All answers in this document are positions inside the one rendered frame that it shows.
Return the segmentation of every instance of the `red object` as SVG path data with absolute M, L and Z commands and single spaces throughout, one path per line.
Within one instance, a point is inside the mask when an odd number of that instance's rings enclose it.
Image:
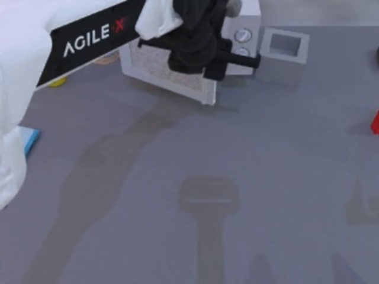
M 371 124 L 371 129 L 375 135 L 379 135 L 379 112 L 377 113 Z

